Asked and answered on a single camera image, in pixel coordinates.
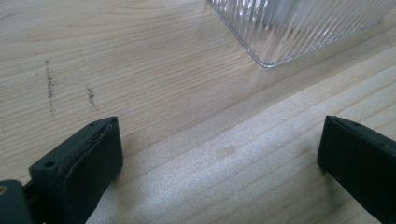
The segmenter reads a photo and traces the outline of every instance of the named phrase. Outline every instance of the wooden table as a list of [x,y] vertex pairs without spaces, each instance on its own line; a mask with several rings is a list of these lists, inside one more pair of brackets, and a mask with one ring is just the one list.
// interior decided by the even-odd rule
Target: wooden table
[[395,24],[266,70],[205,0],[4,0],[0,178],[118,116],[89,223],[376,223],[316,156],[326,115],[396,139]]

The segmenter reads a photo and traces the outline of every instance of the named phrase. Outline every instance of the wood grain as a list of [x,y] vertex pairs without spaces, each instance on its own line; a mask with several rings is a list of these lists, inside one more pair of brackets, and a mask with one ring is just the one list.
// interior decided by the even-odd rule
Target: wood grain
[[316,156],[326,115],[396,139],[396,13],[276,69],[206,1],[0,2],[0,178],[120,118],[89,223],[376,223]]

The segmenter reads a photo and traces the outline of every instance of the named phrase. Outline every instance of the clear plastic container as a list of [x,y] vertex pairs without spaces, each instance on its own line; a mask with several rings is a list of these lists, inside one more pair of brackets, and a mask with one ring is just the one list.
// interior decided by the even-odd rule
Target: clear plastic container
[[251,57],[274,67],[379,23],[396,0],[209,0]]

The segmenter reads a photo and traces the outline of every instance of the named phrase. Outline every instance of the light wood surface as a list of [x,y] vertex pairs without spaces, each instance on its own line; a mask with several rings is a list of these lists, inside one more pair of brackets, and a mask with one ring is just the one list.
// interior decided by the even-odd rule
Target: light wood surface
[[395,24],[265,70],[205,0],[3,0],[0,178],[118,116],[88,223],[376,223],[316,156],[326,115],[396,139]]

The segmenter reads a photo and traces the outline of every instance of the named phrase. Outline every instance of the ribbed plastic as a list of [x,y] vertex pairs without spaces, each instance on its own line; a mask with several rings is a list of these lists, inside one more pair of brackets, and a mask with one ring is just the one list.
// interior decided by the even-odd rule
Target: ribbed plastic
[[274,67],[379,23],[396,0],[209,0],[251,57]]

